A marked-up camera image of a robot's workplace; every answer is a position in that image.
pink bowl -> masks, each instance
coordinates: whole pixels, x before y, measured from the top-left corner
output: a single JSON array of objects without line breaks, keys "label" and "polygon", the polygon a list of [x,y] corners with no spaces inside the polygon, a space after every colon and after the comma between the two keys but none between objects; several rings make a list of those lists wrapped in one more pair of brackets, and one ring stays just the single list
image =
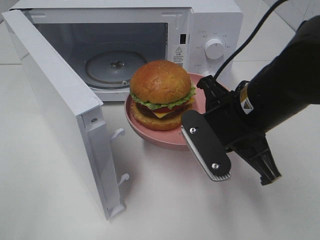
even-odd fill
[{"label": "pink bowl", "polygon": [[[194,85],[203,77],[198,74],[189,73],[191,81]],[[203,114],[206,112],[206,97],[204,91],[197,88],[195,89],[196,95],[194,96],[195,102],[192,104],[192,109]],[[129,95],[124,103],[125,116],[132,129],[144,140],[164,149],[188,151],[189,148],[182,135],[181,128],[177,127],[168,131],[157,131],[146,128],[136,121],[131,114],[130,108],[134,103]]]}]

microwave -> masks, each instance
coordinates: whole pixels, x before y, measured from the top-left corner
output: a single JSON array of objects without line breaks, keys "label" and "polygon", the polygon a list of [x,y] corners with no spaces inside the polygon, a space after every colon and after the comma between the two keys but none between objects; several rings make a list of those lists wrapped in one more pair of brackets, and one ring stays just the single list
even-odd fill
[{"label": "microwave", "polygon": [[14,9],[102,101],[124,101],[134,72],[153,60],[214,75],[235,51],[243,17],[232,0],[21,0]]},{"label": "microwave", "polygon": [[243,17],[232,0],[20,0],[2,15],[42,114],[107,219],[125,208],[129,175],[117,177],[112,141],[124,130],[108,131],[103,101],[124,101],[133,73],[153,60],[214,74]]}]

lettuce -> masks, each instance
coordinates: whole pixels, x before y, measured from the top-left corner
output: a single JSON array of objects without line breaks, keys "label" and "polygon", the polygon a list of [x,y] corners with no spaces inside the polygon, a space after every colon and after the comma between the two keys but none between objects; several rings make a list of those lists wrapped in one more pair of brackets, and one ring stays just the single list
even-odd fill
[{"label": "lettuce", "polygon": [[190,92],[188,93],[188,95],[186,95],[184,98],[181,98],[179,99],[178,101],[175,101],[175,102],[170,102],[168,104],[159,104],[159,103],[151,103],[149,101],[147,102],[144,102],[144,101],[141,101],[139,98],[137,98],[136,95],[134,95],[132,92],[130,93],[132,99],[136,102],[136,103],[139,103],[141,105],[144,105],[146,107],[148,107],[150,110],[156,110],[156,109],[159,109],[159,108],[162,108],[162,107],[167,107],[168,109],[172,109],[174,106],[180,106],[182,105],[183,103],[189,101],[189,99],[196,94],[196,88],[192,85],[191,86],[191,90]]}]

microwave control panel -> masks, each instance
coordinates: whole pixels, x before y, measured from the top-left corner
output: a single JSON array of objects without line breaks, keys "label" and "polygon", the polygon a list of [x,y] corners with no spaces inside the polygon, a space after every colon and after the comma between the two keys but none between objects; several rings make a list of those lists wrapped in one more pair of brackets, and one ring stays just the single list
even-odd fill
[{"label": "microwave control panel", "polygon": [[193,14],[188,49],[190,72],[204,76],[217,72],[236,50],[242,17],[241,12]]}]

cheese slice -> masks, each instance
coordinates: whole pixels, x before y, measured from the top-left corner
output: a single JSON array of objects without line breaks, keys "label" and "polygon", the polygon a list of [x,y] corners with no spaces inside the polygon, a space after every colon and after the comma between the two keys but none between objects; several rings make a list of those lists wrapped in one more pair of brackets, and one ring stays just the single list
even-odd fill
[{"label": "cheese slice", "polygon": [[[185,103],[185,106],[188,105],[188,104],[192,104],[195,102],[195,98],[194,97],[191,97],[186,103]],[[170,113],[173,113],[174,111],[168,111],[168,112],[154,112],[153,111],[153,114],[156,115],[159,119],[162,119],[164,116],[170,114]]]}]

